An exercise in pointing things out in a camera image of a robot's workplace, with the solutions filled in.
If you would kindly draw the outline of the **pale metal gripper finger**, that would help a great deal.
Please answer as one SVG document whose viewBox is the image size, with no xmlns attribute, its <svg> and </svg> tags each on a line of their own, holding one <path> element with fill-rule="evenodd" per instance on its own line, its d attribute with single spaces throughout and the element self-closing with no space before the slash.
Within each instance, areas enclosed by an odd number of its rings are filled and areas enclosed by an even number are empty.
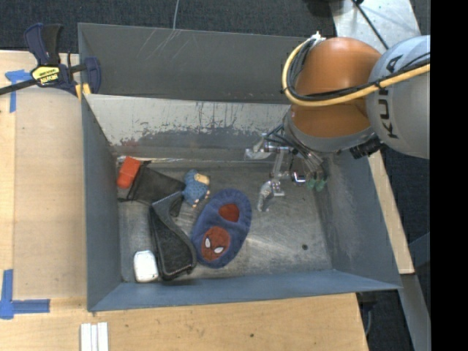
<svg viewBox="0 0 468 351">
<path fill-rule="evenodd" d="M 278 198 L 284 197 L 285 193 L 282 189 L 281 181 L 277 179 L 270 179 L 266 181 L 259 191 L 259 197 L 257 201 L 257 210 L 266 212 L 271 202 Z"/>
<path fill-rule="evenodd" d="M 246 148 L 244 152 L 245 160 L 267 159 L 278 151 L 278 144 L 265 138 L 260 139 L 251 148 Z"/>
</svg>

